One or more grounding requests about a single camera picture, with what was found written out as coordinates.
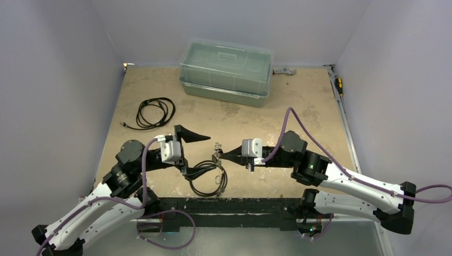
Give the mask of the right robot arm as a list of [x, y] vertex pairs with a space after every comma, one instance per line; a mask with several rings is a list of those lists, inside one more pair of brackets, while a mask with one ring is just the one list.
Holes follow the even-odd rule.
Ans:
[[291, 168], [291, 178], [307, 186], [293, 209], [306, 217], [345, 214], [366, 218], [383, 228], [409, 235], [414, 224], [416, 186], [410, 182], [378, 181], [336, 165], [307, 149], [308, 143], [294, 131], [285, 132], [280, 146], [263, 146], [261, 139], [244, 139], [241, 146], [224, 152], [220, 159], [253, 171], [255, 167]]

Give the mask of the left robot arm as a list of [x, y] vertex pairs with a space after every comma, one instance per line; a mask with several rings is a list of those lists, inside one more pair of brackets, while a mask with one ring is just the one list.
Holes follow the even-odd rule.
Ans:
[[153, 218], [159, 198], [147, 187], [148, 171], [176, 167], [189, 175], [183, 143], [209, 140], [182, 125], [173, 134], [155, 136], [146, 145], [128, 140], [116, 155], [116, 164], [102, 181], [64, 217], [31, 231], [39, 249], [37, 255], [83, 255], [101, 236], [124, 223], [142, 217]]

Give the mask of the silver adjustable wrench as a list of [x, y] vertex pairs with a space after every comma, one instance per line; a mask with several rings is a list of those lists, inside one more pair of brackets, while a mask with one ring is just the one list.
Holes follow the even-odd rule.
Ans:
[[275, 68], [273, 69], [273, 74], [285, 74], [285, 75], [295, 75], [297, 73], [296, 69], [290, 69], [289, 67]]

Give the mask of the yellow black screwdriver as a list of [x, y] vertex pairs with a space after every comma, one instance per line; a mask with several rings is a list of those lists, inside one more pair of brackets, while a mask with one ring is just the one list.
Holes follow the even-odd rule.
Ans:
[[340, 77], [335, 78], [334, 85], [336, 87], [336, 90], [339, 94], [339, 96], [343, 96], [343, 83]]

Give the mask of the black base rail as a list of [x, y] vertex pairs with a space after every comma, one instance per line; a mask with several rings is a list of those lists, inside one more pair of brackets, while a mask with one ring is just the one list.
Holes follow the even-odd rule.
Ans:
[[163, 232], [182, 227], [277, 228], [281, 231], [321, 232], [320, 221], [330, 214], [313, 208], [312, 197], [219, 198], [158, 197], [151, 189], [143, 218], [153, 219]]

